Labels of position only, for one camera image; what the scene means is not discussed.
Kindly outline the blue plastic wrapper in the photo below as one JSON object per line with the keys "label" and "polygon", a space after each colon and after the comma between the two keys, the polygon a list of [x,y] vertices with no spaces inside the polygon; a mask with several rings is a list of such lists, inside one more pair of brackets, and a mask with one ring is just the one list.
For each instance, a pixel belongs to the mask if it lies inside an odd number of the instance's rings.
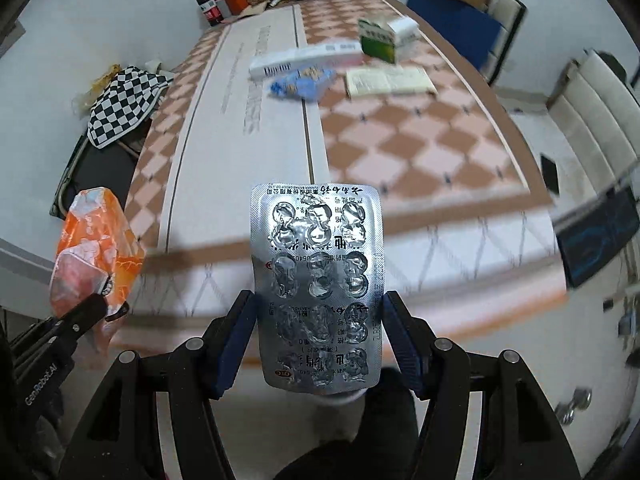
{"label": "blue plastic wrapper", "polygon": [[332,68],[309,66],[275,79],[270,93],[280,99],[318,102],[336,77]]}

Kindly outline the long white Doctor box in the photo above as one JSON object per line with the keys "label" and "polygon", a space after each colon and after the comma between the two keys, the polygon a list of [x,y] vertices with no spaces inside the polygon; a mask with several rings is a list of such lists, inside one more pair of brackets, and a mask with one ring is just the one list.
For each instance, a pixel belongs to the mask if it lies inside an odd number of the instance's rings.
{"label": "long white Doctor box", "polygon": [[363,52],[358,41],[331,42],[256,55],[248,74],[254,80],[289,73],[311,66],[342,66],[362,61]]}

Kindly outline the checkered black white cloth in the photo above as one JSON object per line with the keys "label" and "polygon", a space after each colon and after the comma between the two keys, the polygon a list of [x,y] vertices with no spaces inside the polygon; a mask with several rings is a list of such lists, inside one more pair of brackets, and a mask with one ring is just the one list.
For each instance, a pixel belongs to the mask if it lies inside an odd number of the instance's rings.
{"label": "checkered black white cloth", "polygon": [[89,110],[89,142],[100,150],[137,128],[173,79],[172,73],[154,74],[136,66],[120,70]]}

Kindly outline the large silver blister pack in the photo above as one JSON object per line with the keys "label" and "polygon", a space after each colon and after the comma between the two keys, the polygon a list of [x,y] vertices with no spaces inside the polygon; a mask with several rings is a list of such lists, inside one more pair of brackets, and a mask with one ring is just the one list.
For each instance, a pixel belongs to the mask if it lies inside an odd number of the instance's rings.
{"label": "large silver blister pack", "polygon": [[258,184],[250,196],[250,253],[266,382],[314,396],[376,385],[384,294],[378,191]]}

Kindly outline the white padded chair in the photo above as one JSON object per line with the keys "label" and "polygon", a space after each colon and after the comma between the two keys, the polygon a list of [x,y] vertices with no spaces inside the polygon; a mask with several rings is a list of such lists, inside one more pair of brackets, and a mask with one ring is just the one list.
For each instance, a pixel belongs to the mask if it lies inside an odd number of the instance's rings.
{"label": "white padded chair", "polygon": [[631,184],[639,169],[639,101],[608,52],[570,62],[543,112],[512,110],[538,166],[558,177],[550,217],[566,223],[608,192]]}

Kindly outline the black blue exercise bench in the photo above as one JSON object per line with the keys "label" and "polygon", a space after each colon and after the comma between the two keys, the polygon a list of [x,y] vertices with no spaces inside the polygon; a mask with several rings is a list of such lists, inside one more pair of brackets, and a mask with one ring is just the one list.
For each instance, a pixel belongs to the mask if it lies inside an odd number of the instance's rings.
{"label": "black blue exercise bench", "polygon": [[589,281],[638,231],[637,200],[631,187],[608,193],[596,208],[556,236],[567,285],[578,288]]}

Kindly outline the blue folder chair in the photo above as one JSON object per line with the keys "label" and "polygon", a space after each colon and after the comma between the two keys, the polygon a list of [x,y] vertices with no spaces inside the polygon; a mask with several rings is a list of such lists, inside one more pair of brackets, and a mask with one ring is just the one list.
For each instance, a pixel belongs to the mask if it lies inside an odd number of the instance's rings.
{"label": "blue folder chair", "polygon": [[520,0],[489,0],[486,11],[460,0],[408,0],[492,86],[499,78],[527,8]]}

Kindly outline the dark green suitcase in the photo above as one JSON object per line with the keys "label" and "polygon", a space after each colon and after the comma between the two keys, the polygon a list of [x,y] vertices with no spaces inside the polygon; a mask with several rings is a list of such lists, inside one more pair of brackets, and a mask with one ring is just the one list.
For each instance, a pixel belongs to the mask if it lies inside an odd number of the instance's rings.
{"label": "dark green suitcase", "polygon": [[120,206],[125,207],[134,170],[150,127],[151,121],[145,119],[141,126],[106,148],[95,148],[87,136],[81,136],[58,182],[50,216],[64,220],[79,191],[99,186],[109,188]]}

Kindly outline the green white carton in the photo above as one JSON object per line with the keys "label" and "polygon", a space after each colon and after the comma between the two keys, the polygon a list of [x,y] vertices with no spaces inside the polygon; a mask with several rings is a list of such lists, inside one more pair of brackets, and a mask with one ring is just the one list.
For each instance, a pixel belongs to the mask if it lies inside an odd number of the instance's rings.
{"label": "green white carton", "polygon": [[418,23],[407,15],[360,18],[357,26],[362,53],[387,63],[410,58],[421,39]]}

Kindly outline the small chrome dumbbell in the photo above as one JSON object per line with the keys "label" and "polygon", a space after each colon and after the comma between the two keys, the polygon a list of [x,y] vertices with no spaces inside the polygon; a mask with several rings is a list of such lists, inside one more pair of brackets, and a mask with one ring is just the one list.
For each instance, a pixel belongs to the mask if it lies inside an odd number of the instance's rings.
{"label": "small chrome dumbbell", "polygon": [[576,413],[588,410],[591,402],[592,389],[578,387],[568,402],[561,402],[556,406],[555,416],[562,426],[570,426],[574,422]]}

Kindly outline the yellow flat medicine box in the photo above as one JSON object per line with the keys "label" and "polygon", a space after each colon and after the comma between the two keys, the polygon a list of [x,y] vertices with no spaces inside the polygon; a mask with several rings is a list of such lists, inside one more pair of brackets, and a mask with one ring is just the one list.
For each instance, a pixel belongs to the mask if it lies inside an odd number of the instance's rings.
{"label": "yellow flat medicine box", "polygon": [[345,73],[345,84],[347,94],[351,98],[386,94],[437,93],[426,70],[420,66],[352,68]]}

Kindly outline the person's black trousers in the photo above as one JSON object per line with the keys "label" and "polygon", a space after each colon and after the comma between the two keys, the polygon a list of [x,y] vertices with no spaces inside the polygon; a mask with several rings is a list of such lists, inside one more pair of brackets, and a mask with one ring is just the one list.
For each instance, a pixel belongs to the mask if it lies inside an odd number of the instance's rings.
{"label": "person's black trousers", "polygon": [[281,469],[278,479],[402,479],[419,441],[416,404],[399,370],[384,367],[366,391],[358,427],[347,408],[314,413],[318,445]]}

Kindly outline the cola bottle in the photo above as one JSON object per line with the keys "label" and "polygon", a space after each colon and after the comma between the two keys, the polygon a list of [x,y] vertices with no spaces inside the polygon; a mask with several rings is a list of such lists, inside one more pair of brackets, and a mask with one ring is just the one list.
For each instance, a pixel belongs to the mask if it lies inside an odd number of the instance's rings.
{"label": "cola bottle", "polygon": [[218,25],[224,19],[215,0],[195,0],[210,26]]}

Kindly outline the orange plastic snack bag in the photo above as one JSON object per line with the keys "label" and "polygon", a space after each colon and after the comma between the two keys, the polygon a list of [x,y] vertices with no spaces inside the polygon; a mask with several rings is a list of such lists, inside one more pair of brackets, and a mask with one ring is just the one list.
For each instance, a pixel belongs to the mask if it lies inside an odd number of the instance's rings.
{"label": "orange plastic snack bag", "polygon": [[105,354],[122,326],[118,316],[142,271],[144,250],[131,231],[122,206],[108,188],[79,192],[67,211],[53,271],[49,298],[62,315],[89,295],[106,301],[106,319],[90,333],[90,347]]}

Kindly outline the checkered brown pink tablecloth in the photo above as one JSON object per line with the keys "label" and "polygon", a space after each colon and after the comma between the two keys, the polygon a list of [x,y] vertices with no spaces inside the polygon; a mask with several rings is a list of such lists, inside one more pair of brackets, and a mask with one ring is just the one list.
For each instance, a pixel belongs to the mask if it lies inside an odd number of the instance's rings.
{"label": "checkered brown pink tablecloth", "polygon": [[275,99],[250,78],[257,55],[352,39],[397,0],[307,0],[206,32],[146,137],[126,216],[146,249],[134,309],[114,345],[161,352],[253,284],[250,191],[283,182],[374,186],[386,286],[441,334],[462,339],[566,298],[551,203],[520,130],[482,75],[431,26],[410,61],[435,94],[319,103]]}

